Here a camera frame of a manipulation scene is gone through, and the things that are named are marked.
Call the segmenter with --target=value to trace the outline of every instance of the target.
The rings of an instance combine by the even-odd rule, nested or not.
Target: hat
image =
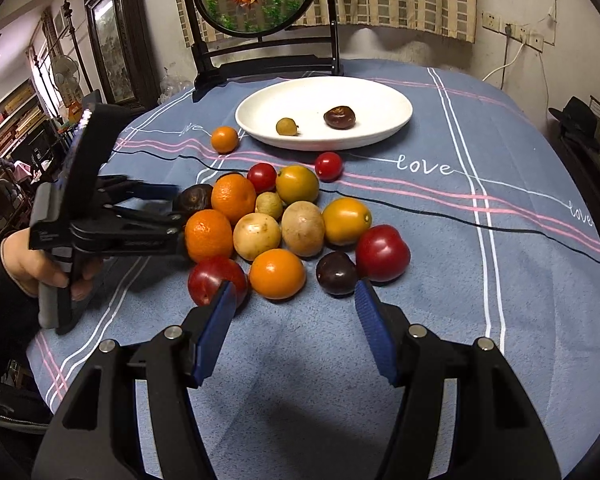
[[[595,139],[598,118],[586,103],[577,97],[572,97],[564,110],[549,108],[549,112],[560,121],[560,125],[570,139],[583,143],[589,148],[600,150],[600,145]]]

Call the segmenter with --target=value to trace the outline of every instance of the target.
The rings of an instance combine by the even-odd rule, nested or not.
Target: chestnut
[[[348,106],[336,106],[324,114],[324,122],[336,130],[348,130],[356,124],[356,115]]]
[[[173,210],[191,216],[197,211],[211,209],[211,192],[213,189],[210,184],[196,184],[187,187],[173,201]]]

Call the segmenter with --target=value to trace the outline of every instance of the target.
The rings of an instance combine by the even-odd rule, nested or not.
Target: power outlet
[[[500,32],[500,16],[490,12],[482,13],[482,26],[493,32]]]
[[[526,37],[526,44],[538,52],[544,51],[544,36],[539,32],[532,30]]]
[[[521,25],[516,25],[515,23],[511,24],[511,37],[514,40],[519,41],[520,43],[526,43],[527,38],[529,37],[528,29],[522,27]]]

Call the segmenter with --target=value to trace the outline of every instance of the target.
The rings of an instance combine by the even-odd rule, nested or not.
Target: white plate
[[[323,115],[336,106],[356,114],[349,130],[327,126]],[[389,86],[355,77],[324,76],[284,81],[251,94],[235,111],[235,121],[251,137],[271,146],[304,152],[350,150],[392,136],[413,115],[411,102]],[[298,135],[280,136],[283,117],[298,125]]]

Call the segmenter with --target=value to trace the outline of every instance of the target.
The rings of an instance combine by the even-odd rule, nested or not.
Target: black cable
[[[213,166],[208,165],[206,162],[203,162],[200,158],[196,157],[195,155],[177,155],[174,158],[168,158],[166,156],[161,156],[161,155],[156,155],[155,153],[151,153],[148,152],[147,150],[136,150],[134,152],[120,152],[119,150],[113,150],[114,153],[120,153],[121,155],[134,155],[136,153],[145,153],[147,155],[151,155],[154,156],[156,158],[160,158],[161,160],[168,160],[168,161],[174,161],[177,160],[178,158],[193,158],[194,160],[197,160],[200,164],[202,164],[203,166],[205,166],[206,168],[210,169],[210,170],[215,170],[215,171],[226,171],[229,173],[248,173],[249,170],[244,170],[244,169],[238,169],[238,168],[214,168]],[[331,193],[331,194],[338,194],[340,196],[344,196],[347,198],[354,198],[356,200],[361,200],[364,202],[372,202],[375,204],[379,204],[379,205],[384,205],[387,207],[391,207],[393,209],[397,209],[400,211],[404,211],[406,213],[412,213],[412,214],[416,214],[416,215],[424,215],[424,216],[437,216],[439,218],[446,218],[448,220],[453,220],[455,222],[459,222],[461,224],[465,224],[465,225],[469,225],[472,227],[478,227],[480,229],[487,229],[488,231],[496,231],[496,232],[500,232],[500,233],[513,233],[513,234],[529,234],[529,235],[542,235],[545,238],[551,240],[552,242],[556,242],[557,244],[560,244],[562,247],[573,251],[574,253],[577,254],[582,254],[582,256],[586,256],[589,260],[592,260],[594,262],[596,262],[597,264],[600,265],[600,260],[595,259],[593,256],[589,256],[586,252],[581,251],[579,249],[576,249],[574,247],[568,246],[567,244],[561,242],[560,240],[549,236],[548,234],[546,234],[545,232],[536,230],[536,229],[513,229],[513,228],[507,228],[507,227],[493,227],[493,226],[488,226],[488,225],[483,225],[483,224],[476,224],[474,222],[471,222],[469,220],[463,220],[461,218],[458,218],[457,216],[453,216],[453,215],[447,215],[444,213],[437,213],[435,211],[427,211],[424,209],[411,209],[408,207],[403,207],[400,205],[396,205],[396,204],[392,204],[390,202],[384,202],[382,200],[377,200],[375,198],[366,198],[366,197],[361,197],[361,196],[356,196],[356,195],[350,195],[347,193],[343,193],[341,191],[338,191],[336,189],[323,189],[320,188],[320,191],[324,192],[324,193]]]
[[[507,37],[507,43],[505,43],[505,46],[504,46],[504,63],[503,63],[503,65],[505,67],[502,69],[502,83],[500,83],[500,90],[502,90],[504,88],[504,75],[505,75],[505,72],[507,71],[507,56],[509,55],[509,38],[511,36],[511,25],[509,25],[509,23],[507,23],[507,26],[504,28],[504,33]]]

